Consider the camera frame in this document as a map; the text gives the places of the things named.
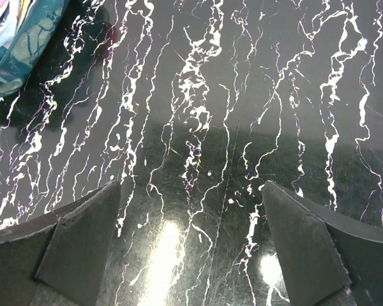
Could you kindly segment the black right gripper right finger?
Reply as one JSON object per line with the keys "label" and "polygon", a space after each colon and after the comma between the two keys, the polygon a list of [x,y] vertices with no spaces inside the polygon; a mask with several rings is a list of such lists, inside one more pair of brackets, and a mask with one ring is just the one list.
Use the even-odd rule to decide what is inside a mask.
{"label": "black right gripper right finger", "polygon": [[291,305],[383,305],[383,228],[272,181],[262,197]]}

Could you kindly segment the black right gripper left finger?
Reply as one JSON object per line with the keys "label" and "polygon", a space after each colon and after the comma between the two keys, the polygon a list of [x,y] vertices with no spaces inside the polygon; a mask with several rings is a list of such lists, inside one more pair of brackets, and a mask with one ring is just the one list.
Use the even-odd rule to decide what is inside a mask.
{"label": "black right gripper left finger", "polygon": [[0,230],[0,305],[95,305],[121,185]]}

